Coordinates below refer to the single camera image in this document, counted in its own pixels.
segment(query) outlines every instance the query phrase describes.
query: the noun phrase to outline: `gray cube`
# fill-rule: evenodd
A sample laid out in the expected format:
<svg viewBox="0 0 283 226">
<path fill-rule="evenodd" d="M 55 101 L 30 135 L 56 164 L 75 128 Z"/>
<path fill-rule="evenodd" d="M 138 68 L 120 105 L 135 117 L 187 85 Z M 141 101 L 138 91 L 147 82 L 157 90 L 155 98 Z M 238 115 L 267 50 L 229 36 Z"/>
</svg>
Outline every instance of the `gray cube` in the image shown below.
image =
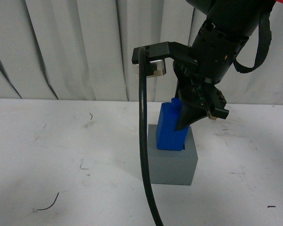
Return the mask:
<svg viewBox="0 0 283 226">
<path fill-rule="evenodd" d="M 189 128 L 184 150 L 169 151 L 156 148 L 156 127 L 157 125 L 149 125 L 148 130 L 148 159 L 151 183 L 191 185 L 198 161 L 192 129 Z"/>
</svg>

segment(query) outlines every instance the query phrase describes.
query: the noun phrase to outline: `white table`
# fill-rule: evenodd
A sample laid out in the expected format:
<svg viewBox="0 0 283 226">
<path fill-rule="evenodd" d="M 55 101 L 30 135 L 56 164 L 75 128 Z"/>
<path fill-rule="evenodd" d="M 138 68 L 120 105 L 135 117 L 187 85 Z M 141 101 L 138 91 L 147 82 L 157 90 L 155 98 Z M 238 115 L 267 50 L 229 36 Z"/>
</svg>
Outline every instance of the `white table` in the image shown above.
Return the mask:
<svg viewBox="0 0 283 226">
<path fill-rule="evenodd" d="M 149 103 L 149 124 L 159 109 Z M 166 226 L 283 226 L 283 106 L 227 109 L 192 125 L 192 186 L 153 185 Z M 0 99 L 0 226 L 30 225 L 154 225 L 138 103 Z"/>
</svg>

